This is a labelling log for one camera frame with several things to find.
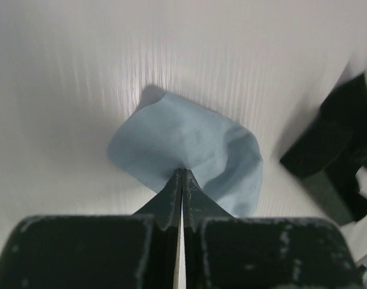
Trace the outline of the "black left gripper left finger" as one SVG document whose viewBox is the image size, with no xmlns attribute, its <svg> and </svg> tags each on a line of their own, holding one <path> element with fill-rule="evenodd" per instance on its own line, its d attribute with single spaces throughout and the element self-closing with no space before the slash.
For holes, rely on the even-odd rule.
<svg viewBox="0 0 367 289">
<path fill-rule="evenodd" d="M 132 215 L 37 215 L 0 254 L 0 288 L 176 288 L 182 170 Z"/>
</svg>

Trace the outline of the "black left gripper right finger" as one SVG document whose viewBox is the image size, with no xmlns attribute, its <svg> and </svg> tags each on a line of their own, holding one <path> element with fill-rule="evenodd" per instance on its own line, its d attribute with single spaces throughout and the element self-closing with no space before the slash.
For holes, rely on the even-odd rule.
<svg viewBox="0 0 367 289">
<path fill-rule="evenodd" d="M 229 215 L 182 172 L 187 288 L 363 288 L 337 227 L 317 218 Z"/>
</svg>

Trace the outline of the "light blue cleaning cloth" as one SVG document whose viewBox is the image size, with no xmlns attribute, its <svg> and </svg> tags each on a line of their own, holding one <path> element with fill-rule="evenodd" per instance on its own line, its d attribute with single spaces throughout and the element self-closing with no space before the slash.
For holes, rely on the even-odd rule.
<svg viewBox="0 0 367 289">
<path fill-rule="evenodd" d="M 188 99 L 165 93 L 116 131 L 108 159 L 154 192 L 175 169 L 190 170 L 203 192 L 234 217 L 257 209 L 263 158 L 255 135 Z"/>
</svg>

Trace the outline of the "black glasses case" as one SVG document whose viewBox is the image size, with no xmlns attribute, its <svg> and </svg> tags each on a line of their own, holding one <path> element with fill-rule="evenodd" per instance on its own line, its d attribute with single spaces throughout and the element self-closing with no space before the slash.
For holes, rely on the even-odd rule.
<svg viewBox="0 0 367 289">
<path fill-rule="evenodd" d="M 280 158 L 316 196 L 329 218 L 344 226 L 367 216 L 356 174 L 367 170 L 367 83 L 364 73 L 335 88 L 316 119 Z"/>
</svg>

